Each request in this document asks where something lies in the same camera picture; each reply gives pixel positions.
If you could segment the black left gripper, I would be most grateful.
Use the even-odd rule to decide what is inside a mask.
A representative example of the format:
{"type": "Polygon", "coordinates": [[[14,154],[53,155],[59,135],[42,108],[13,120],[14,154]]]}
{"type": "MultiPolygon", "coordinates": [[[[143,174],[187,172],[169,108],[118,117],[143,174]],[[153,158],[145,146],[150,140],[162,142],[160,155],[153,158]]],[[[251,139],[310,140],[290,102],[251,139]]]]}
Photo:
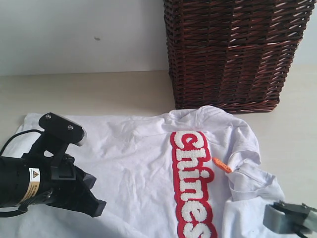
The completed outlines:
{"type": "Polygon", "coordinates": [[[85,134],[52,135],[43,133],[24,154],[32,168],[40,170],[37,194],[27,199],[28,205],[46,204],[51,207],[99,217],[106,205],[91,192],[96,178],[77,167],[75,159],[66,153],[69,144],[81,146],[85,134]]]}

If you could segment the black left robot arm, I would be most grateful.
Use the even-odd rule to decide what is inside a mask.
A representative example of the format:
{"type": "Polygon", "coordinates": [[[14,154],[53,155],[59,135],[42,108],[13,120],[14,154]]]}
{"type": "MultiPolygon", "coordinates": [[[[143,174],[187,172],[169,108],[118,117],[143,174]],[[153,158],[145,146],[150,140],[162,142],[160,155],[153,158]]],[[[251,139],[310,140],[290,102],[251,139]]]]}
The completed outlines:
{"type": "Polygon", "coordinates": [[[1,157],[0,206],[17,208],[1,212],[1,217],[21,215],[37,204],[100,216],[106,202],[91,192],[96,178],[75,166],[66,153],[69,144],[81,140],[44,133],[21,158],[1,157]]]}

